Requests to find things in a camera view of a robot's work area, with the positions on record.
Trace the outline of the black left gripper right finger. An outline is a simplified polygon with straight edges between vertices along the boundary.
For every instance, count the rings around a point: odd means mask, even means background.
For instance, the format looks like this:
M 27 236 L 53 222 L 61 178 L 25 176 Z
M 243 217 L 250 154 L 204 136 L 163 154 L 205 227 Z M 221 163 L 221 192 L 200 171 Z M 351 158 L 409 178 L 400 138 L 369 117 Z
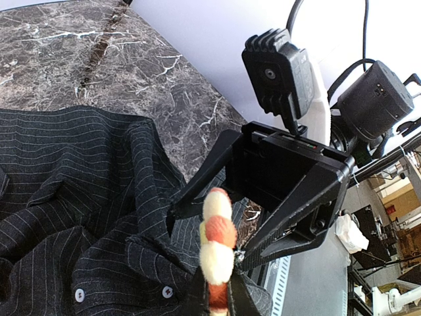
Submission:
M 258 307 L 262 288 L 250 278 L 234 273 L 228 283 L 228 310 L 230 315 L 262 315 Z

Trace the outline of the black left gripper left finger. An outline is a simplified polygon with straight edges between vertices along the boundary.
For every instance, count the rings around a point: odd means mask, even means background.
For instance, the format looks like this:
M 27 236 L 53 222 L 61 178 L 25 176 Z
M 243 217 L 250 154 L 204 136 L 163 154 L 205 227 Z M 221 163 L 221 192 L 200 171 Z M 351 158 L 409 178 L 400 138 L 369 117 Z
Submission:
M 209 289 L 201 269 L 197 269 L 187 296 L 187 315 L 210 315 Z

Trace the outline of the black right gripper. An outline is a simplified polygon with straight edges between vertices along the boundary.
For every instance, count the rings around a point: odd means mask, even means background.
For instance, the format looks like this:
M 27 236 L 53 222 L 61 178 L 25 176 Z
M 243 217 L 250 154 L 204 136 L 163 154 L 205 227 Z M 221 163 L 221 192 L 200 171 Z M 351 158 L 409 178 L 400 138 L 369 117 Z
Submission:
M 345 197 L 354 159 L 334 148 L 249 123 L 223 131 L 193 178 L 176 194 L 166 225 L 199 214 L 198 195 L 217 180 L 232 202 L 243 197 L 266 219 L 244 246 L 240 267 L 248 271 L 279 257 L 319 247 Z

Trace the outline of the dark pinstriped garment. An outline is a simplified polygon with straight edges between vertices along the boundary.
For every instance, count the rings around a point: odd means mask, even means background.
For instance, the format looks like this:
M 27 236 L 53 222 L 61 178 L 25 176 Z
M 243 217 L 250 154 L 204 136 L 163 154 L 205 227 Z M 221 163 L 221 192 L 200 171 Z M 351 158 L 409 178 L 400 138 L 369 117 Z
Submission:
M 147 117 L 1 111 L 1 314 L 187 315 L 200 217 Z

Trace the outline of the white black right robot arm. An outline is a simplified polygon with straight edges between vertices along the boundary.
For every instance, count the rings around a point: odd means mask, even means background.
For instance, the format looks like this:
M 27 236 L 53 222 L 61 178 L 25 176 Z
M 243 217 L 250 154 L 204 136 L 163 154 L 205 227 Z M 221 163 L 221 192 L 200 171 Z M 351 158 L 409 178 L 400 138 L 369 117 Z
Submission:
M 371 61 L 338 97 L 340 114 L 333 118 L 327 144 L 258 122 L 223 131 L 175 199 L 172 218 L 200 214 L 201 191 L 225 171 L 222 186 L 233 201 L 247 198 L 264 209 L 262 223 L 240 249 L 241 269 L 319 247 L 343 203 L 353 167 L 368 161 L 368 152 L 358 145 L 379 142 L 412 111 L 406 86 L 382 62 Z

